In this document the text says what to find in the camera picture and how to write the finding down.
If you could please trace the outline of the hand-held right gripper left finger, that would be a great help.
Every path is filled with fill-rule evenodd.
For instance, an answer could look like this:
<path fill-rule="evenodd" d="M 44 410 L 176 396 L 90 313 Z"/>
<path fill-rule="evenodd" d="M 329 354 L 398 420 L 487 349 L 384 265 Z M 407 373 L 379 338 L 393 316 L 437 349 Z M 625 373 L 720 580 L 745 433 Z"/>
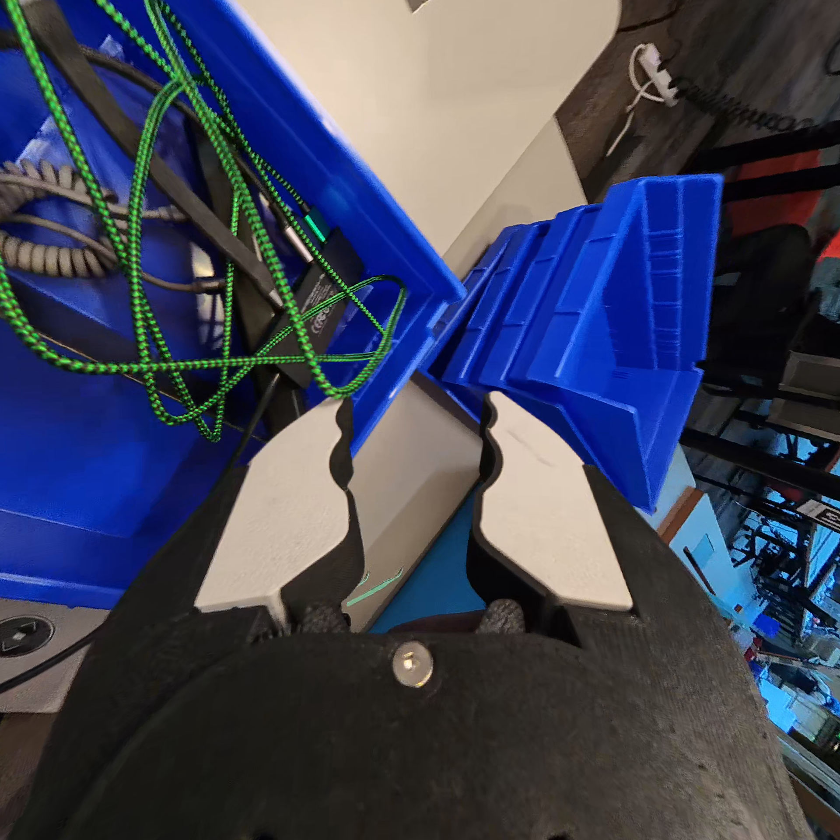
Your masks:
<path fill-rule="evenodd" d="M 196 594 L 201 613 L 342 607 L 364 574 L 353 435 L 352 400 L 326 400 L 252 458 Z"/>

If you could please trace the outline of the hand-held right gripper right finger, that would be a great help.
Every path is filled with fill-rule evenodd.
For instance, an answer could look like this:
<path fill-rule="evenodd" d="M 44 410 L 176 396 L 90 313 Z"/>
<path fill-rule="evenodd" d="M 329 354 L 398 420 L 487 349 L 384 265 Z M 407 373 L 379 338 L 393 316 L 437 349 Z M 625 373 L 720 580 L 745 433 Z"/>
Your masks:
<path fill-rule="evenodd" d="M 561 436 L 502 392 L 485 395 L 469 582 L 487 602 L 628 613 L 625 582 L 589 474 Z"/>

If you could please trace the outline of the black USB hub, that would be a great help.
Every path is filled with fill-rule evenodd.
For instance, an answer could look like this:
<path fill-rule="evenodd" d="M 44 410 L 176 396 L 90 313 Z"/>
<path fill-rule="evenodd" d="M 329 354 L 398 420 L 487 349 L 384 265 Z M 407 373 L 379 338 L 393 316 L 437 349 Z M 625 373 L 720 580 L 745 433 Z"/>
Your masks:
<path fill-rule="evenodd" d="M 330 233 L 326 243 L 323 244 L 322 254 L 348 287 L 362 279 L 363 262 L 338 228 Z M 313 263 L 303 275 L 296 290 L 298 309 L 301 314 L 306 314 L 337 295 L 340 290 L 320 264 Z M 346 307 L 347 301 L 341 299 L 334 302 L 331 307 L 319 310 L 312 318 L 304 322 L 315 354 L 327 351 Z M 301 355 L 294 332 L 278 343 L 276 353 Z M 304 391 L 310 385 L 311 373 L 304 363 L 284 364 L 280 369 L 280 382 L 287 389 L 296 388 Z"/>

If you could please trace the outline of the black round desk grommet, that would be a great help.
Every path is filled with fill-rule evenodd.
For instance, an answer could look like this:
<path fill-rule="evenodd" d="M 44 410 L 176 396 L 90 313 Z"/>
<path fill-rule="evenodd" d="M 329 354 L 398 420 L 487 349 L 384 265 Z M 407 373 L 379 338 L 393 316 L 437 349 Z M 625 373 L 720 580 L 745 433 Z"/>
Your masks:
<path fill-rule="evenodd" d="M 55 633 L 42 616 L 13 616 L 1 621 L 1 658 L 19 658 L 46 646 Z"/>

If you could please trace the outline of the grey desk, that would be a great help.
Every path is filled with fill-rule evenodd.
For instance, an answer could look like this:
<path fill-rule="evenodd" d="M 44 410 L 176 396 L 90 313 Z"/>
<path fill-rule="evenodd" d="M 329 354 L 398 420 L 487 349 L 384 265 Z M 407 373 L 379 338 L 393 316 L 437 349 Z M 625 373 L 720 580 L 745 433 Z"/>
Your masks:
<path fill-rule="evenodd" d="M 459 281 L 499 232 L 583 197 L 554 114 L 616 32 L 620 2 L 234 2 Z M 478 475 L 475 433 L 410 375 L 353 454 L 363 628 Z M 2 713 L 60 709 L 108 610 L 2 598 L 46 646 L 2 658 Z"/>

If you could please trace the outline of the white power strip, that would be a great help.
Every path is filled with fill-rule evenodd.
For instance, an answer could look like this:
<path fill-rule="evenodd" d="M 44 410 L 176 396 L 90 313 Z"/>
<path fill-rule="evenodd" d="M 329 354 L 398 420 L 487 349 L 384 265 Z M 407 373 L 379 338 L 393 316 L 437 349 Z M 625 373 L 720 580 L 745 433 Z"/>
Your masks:
<path fill-rule="evenodd" d="M 634 108 L 642 100 L 673 108 L 678 103 L 674 78 L 653 43 L 637 45 L 628 60 L 627 75 L 635 90 Z"/>

